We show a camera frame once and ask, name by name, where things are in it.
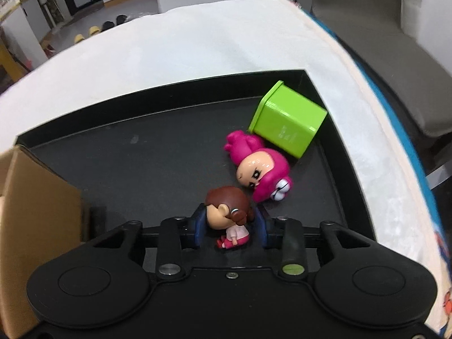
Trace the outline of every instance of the brown-haired doll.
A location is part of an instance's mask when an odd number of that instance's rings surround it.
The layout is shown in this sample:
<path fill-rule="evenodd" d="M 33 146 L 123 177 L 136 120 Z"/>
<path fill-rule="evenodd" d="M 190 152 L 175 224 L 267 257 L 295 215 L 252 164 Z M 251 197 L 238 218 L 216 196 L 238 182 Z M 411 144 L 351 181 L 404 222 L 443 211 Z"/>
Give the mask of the brown-haired doll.
<path fill-rule="evenodd" d="M 252 221 L 254 216 L 248 197 L 242 190 L 234 186 L 210 190 L 204 204 L 209 226 L 215 230 L 226 229 L 226 235 L 216 241 L 220 249 L 230 249 L 248 242 L 249 232 L 245 224 Z"/>

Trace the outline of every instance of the circular cover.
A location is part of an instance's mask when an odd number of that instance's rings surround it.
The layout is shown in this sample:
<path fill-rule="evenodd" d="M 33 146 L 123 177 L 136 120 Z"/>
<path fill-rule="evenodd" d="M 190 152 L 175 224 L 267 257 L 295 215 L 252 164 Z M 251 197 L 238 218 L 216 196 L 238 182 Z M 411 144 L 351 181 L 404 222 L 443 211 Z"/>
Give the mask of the circular cover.
<path fill-rule="evenodd" d="M 393 251 L 376 250 L 343 250 L 324 265 L 314 280 L 319 299 L 363 326 L 389 328 L 426 319 L 436 297 L 433 276 Z"/>
<path fill-rule="evenodd" d="M 93 328 L 126 317 L 149 291 L 147 273 L 115 249 L 74 250 L 40 266 L 27 295 L 40 319 L 65 328 Z"/>

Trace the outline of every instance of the black tray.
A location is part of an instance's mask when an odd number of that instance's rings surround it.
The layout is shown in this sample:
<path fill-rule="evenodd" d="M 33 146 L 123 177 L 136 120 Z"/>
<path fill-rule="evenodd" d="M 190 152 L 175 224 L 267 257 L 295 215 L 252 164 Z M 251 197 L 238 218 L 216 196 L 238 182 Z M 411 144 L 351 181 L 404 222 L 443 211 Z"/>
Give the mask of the black tray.
<path fill-rule="evenodd" d="M 260 98 L 277 80 L 324 107 L 303 70 L 237 74 L 104 101 L 28 131 L 18 143 L 81 189 L 89 203 L 106 206 L 107 230 L 128 220 L 159 225 L 170 216 L 190 216 L 207 190 L 237 184 L 225 137 L 248 128 Z M 271 216 L 306 226 L 332 220 L 374 239 L 329 115 L 303 157 L 290 161 L 294 186 L 284 201 L 264 203 Z M 314 271 L 316 255 L 309 255 Z M 146 254 L 146 270 L 153 271 L 154 259 L 152 251 Z"/>

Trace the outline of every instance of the white shirt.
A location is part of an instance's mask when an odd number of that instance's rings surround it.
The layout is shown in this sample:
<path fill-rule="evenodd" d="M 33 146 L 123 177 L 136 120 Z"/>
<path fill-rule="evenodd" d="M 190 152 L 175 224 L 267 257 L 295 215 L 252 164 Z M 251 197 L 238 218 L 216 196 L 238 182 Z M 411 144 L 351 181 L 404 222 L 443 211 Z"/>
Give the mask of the white shirt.
<path fill-rule="evenodd" d="M 226 238 L 229 241 L 232 241 L 232 237 L 236 237 L 236 239 L 240 239 L 243 237 L 247 237 L 249 234 L 248 230 L 244 225 L 233 225 L 226 229 Z"/>

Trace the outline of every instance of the tiled floor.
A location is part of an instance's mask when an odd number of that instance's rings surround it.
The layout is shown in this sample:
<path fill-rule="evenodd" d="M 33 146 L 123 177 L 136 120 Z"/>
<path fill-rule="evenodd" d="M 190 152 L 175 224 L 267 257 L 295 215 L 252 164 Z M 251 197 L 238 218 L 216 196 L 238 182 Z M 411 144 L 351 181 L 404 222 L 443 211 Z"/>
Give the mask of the tiled floor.
<path fill-rule="evenodd" d="M 80 33 L 87 38 L 89 28 L 94 25 L 101 28 L 107 20 L 116 23 L 116 16 L 120 14 L 130 16 L 142 13 L 158 14 L 158 12 L 157 0 L 129 0 L 112 7 L 102 7 L 75 23 L 63 27 L 58 33 L 54 34 L 51 44 L 57 52 L 61 52 L 74 44 L 74 37 L 77 34 Z"/>

